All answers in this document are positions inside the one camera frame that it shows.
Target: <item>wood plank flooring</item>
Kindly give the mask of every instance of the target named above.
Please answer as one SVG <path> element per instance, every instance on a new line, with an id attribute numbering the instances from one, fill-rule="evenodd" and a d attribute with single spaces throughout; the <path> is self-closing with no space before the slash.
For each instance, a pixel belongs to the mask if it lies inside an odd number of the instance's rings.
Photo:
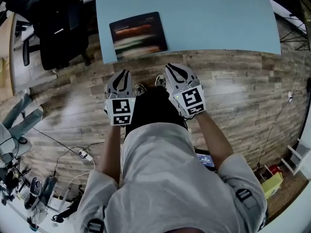
<path id="1" fill-rule="evenodd" d="M 288 29 L 281 24 L 278 26 L 280 34 L 286 34 Z M 153 85 L 158 74 L 165 75 L 165 64 L 181 63 L 196 72 L 205 91 L 208 112 L 234 151 L 242 153 L 255 169 L 269 129 L 287 102 L 288 91 L 300 90 L 305 95 L 311 73 L 311 54 L 294 51 L 294 45 L 282 44 L 281 56 L 241 50 L 198 50 L 163 53 L 108 65 L 103 64 L 99 46 L 95 36 L 88 50 L 92 57 L 90 66 L 75 60 L 69 68 L 57 71 L 57 80 L 32 90 L 34 101 L 27 111 L 43 104 L 47 114 L 36 128 L 70 148 L 104 141 L 109 128 L 103 109 L 104 91 L 107 80 L 115 72 L 128 69 L 133 84 Z M 34 63 L 40 63 L 38 55 L 33 57 L 37 59 Z M 29 70 L 35 72 L 36 68 L 42 67 L 39 64 Z M 293 101 L 282 111 L 264 149 L 262 164 L 278 164 L 288 152 L 286 145 L 296 142 L 307 106 L 307 96 L 303 95 L 295 92 Z M 1 104 L 1 119 L 19 97 Z M 189 121 L 188 127 L 193 145 L 206 149 L 197 121 Z M 30 177 L 52 175 L 57 157 L 67 149 L 35 130 L 30 130 L 26 137 L 33 147 L 22 157 L 22 164 L 32 168 Z M 95 163 L 102 148 L 103 144 L 98 144 L 89 149 Z M 59 195 L 74 176 L 92 169 L 92 162 L 68 152 L 58 161 L 56 194 Z M 72 182 L 70 198 L 77 194 L 78 185 L 85 186 L 87 178 L 87 175 L 81 176 Z"/>

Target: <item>power adapter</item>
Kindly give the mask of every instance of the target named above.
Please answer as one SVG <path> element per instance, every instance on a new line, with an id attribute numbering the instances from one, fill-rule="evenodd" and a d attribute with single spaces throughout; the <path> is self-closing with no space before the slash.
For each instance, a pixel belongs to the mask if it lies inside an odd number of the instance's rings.
<path id="1" fill-rule="evenodd" d="M 86 152 L 83 149 L 79 151 L 79 156 L 82 159 L 87 159 L 88 161 L 92 161 L 93 160 L 93 157 L 88 152 Z"/>

